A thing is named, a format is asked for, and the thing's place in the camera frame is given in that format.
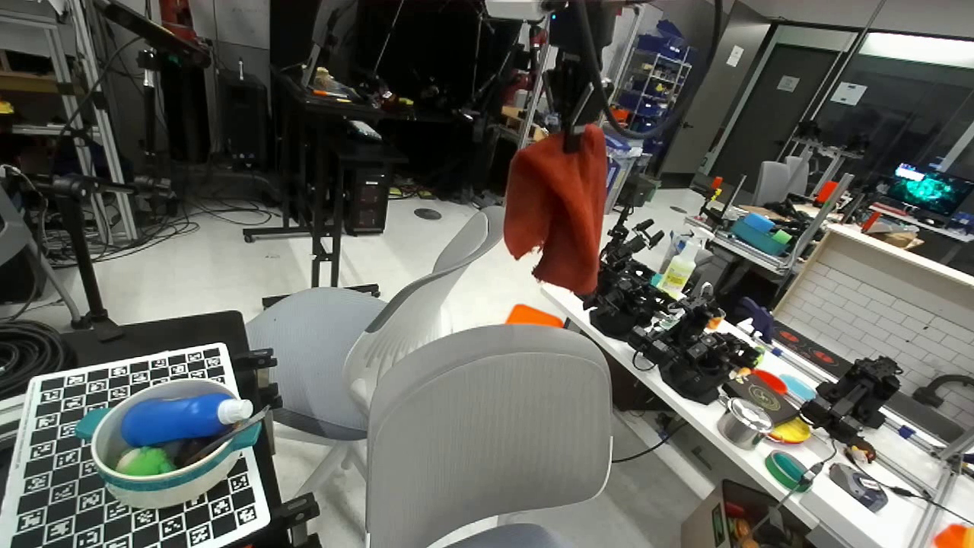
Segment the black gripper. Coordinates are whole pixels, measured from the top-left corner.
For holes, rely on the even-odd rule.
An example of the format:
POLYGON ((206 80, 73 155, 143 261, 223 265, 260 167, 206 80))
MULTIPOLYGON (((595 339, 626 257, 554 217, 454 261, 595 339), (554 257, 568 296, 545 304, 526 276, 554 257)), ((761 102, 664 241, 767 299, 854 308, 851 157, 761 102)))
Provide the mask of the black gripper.
POLYGON ((557 47, 557 60, 548 71, 548 90, 557 109, 557 133, 562 152, 589 152, 605 144, 602 112, 592 109, 577 121, 572 112, 587 106, 592 82, 602 71, 602 47, 615 34, 615 9, 609 0, 545 0, 551 16, 548 42, 557 47))

